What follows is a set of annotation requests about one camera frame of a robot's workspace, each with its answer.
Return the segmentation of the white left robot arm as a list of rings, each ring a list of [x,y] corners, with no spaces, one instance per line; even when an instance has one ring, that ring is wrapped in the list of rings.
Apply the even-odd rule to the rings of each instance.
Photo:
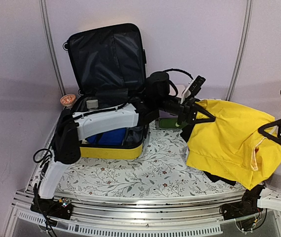
[[[179,98],[170,94],[169,71],[158,71],[145,80],[142,91],[117,106],[86,112],[63,110],[51,144],[44,150],[40,180],[34,187],[38,208],[45,214],[56,210],[51,200],[55,189],[66,169],[81,158],[138,158],[149,124],[160,111],[176,115],[178,124],[197,124],[196,114],[202,107],[196,95],[204,82],[202,76],[192,79]]]

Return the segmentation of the yellow Pikachu suitcase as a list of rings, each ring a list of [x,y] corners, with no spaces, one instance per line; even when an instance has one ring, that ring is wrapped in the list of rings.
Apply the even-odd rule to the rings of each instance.
[[[145,84],[141,33],[132,23],[76,33],[66,42],[81,92],[70,110],[86,112],[117,106]]]

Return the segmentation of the blue fabric pouch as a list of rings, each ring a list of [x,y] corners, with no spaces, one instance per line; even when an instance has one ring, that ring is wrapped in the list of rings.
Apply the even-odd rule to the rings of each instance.
[[[108,132],[103,132],[90,136],[85,140],[92,145],[122,145],[125,138],[126,130],[126,128],[120,128]]]

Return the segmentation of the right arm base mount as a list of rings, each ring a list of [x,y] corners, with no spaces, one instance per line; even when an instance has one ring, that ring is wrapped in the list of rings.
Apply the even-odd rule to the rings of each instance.
[[[224,220],[231,220],[262,212],[263,208],[258,207],[257,201],[261,199],[264,189],[265,186],[257,185],[251,190],[246,190],[240,201],[221,205],[219,213]]]

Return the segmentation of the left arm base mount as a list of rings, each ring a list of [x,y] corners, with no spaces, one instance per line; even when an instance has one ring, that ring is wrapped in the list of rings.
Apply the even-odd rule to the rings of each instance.
[[[73,212],[73,204],[65,198],[42,199],[34,198],[30,210],[39,214],[44,214],[46,217],[55,217],[64,220],[70,220]]]

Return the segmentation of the yellow cloth item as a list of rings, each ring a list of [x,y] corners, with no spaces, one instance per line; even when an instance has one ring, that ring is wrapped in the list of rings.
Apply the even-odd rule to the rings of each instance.
[[[281,164],[281,145],[264,137],[259,127],[274,122],[265,112],[223,100],[196,103],[215,117],[194,126],[186,164],[251,190]]]

